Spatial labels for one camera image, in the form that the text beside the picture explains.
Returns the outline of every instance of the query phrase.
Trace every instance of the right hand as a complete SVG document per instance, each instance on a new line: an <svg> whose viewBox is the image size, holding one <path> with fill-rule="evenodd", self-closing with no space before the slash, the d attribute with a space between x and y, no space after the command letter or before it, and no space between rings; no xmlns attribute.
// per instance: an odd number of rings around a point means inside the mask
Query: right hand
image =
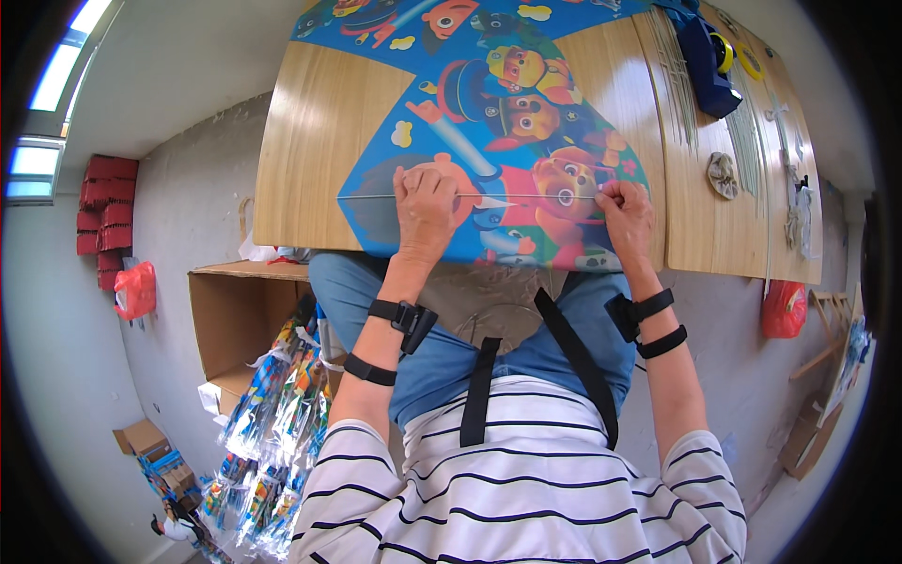
<svg viewBox="0 0 902 564"><path fill-rule="evenodd" d="M436 169L395 170L391 179L398 204L398 255L428 271L436 265L456 229L457 180Z"/></svg>
<svg viewBox="0 0 902 564"><path fill-rule="evenodd" d="M625 273L639 270L649 260L649 244L655 225L655 210L645 187L638 182L614 180L595 195L604 212L604 222L617 258Z"/></svg>

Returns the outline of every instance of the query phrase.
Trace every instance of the white striped shirt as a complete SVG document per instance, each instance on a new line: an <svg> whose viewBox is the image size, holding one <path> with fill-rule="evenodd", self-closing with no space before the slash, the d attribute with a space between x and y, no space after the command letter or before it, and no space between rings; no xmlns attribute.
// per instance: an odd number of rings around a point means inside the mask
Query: white striped shirt
<svg viewBox="0 0 902 564"><path fill-rule="evenodd" d="M644 477L584 397L492 380L485 442L460 448L466 394L411 421L404 479L371 426L326 435L290 562L739 562L742 502L717 439L692 431Z"/></svg>

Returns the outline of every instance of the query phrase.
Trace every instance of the white wall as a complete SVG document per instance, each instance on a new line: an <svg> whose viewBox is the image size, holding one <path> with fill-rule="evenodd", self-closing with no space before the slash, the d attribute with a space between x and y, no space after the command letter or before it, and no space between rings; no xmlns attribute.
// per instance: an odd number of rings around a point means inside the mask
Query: white wall
<svg viewBox="0 0 902 564"><path fill-rule="evenodd" d="M15 381L51 471L113 559L182 562L190 546L151 531L160 500L111 432L144 414L112 292L97 288L96 259L75 255L77 211L74 195L5 211L4 330Z"/></svg>
<svg viewBox="0 0 902 564"><path fill-rule="evenodd" d="M78 94L64 166L140 159L217 111L272 90L308 0L126 0Z"/></svg>
<svg viewBox="0 0 902 564"><path fill-rule="evenodd" d="M772 562L792 540L820 501L824 489L833 478L845 454L855 426L861 416L870 384L870 369L877 348L874 342L868 352L867 363L861 367L858 383L842 402L842 412L833 428L830 441L814 468L798 481L784 474L768 499L749 520L750 539L746 548L746 564Z"/></svg>

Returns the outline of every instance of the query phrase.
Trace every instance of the window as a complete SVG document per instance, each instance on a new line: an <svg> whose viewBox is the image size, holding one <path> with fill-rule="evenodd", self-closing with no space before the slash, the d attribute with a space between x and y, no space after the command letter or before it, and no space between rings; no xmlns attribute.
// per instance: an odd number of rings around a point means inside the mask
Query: window
<svg viewBox="0 0 902 564"><path fill-rule="evenodd" d="M60 167L65 142L61 139L20 137L6 184L6 197L17 204L53 201L53 179Z"/></svg>
<svg viewBox="0 0 902 564"><path fill-rule="evenodd" d="M123 0L87 0L53 52L29 105L25 132L65 137L70 111L87 63Z"/></svg>
<svg viewBox="0 0 902 564"><path fill-rule="evenodd" d="M51 204L69 120L88 63L124 0L87 0L47 62L34 89L23 136L5 187L7 202Z"/></svg>

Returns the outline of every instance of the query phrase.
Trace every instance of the tape roll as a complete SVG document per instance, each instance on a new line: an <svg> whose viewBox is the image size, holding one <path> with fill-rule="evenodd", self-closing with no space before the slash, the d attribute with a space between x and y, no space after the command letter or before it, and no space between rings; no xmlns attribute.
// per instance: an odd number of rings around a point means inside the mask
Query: tape roll
<svg viewBox="0 0 902 564"><path fill-rule="evenodd" d="M751 50L751 47L745 43L736 43L736 56L750 77L755 80L764 78L764 65L755 56L755 52Z"/></svg>
<svg viewBox="0 0 902 564"><path fill-rule="evenodd" d="M727 71L730 70L730 67L732 67L732 45L730 45L730 42L727 41L727 38L723 37L718 32L711 32L711 37L720 40L720 42L723 44L723 60L717 67L717 74L726 74Z"/></svg>

